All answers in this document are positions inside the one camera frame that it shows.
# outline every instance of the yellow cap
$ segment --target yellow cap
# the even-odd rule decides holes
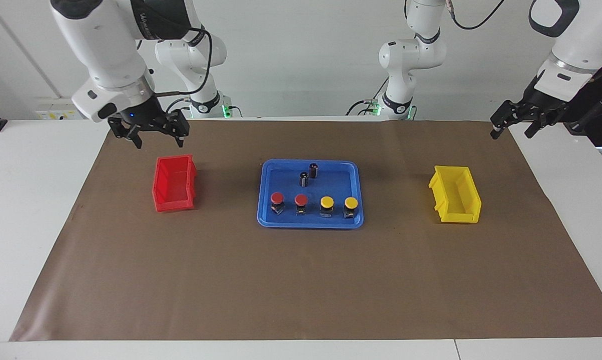
[[[325,209],[330,209],[334,207],[334,199],[329,196],[324,196],[321,198],[321,206]]]
[[[358,207],[358,200],[353,197],[345,199],[345,207],[350,210],[354,210]]]

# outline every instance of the white wall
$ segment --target white wall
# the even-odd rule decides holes
[[[410,39],[401,0],[194,0],[205,26],[225,41],[228,60],[213,69],[216,84],[246,116],[342,115],[370,98],[387,74],[378,50],[387,41]],[[464,25],[478,23],[497,0],[456,4]],[[487,119],[505,98],[519,100],[545,59],[552,40],[528,25],[530,0],[507,1],[484,27],[454,27],[447,13],[443,66],[415,72],[419,119]],[[35,98],[69,97],[86,69],[65,43],[49,0],[0,0],[0,112],[34,117]],[[35,66],[10,39],[24,45]],[[158,91],[184,89],[154,59],[154,44],[141,54],[156,70]],[[38,66],[51,84],[36,71]]]

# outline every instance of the red plastic container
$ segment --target red plastic container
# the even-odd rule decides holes
[[[191,155],[159,157],[154,175],[157,212],[194,208],[196,167]]]

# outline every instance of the brown mat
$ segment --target brown mat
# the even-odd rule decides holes
[[[602,337],[600,290],[488,123],[191,125],[184,149],[107,137],[11,340]],[[176,154],[194,155],[197,210],[156,213],[156,157]],[[260,227],[270,158],[356,162],[363,227]],[[470,166],[479,224],[439,223],[444,164]]]

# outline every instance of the yellow bin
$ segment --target yellow bin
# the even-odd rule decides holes
[[[434,210],[441,217],[441,222],[478,223],[481,198],[470,174],[470,168],[434,166],[434,170],[429,188],[434,193]]]

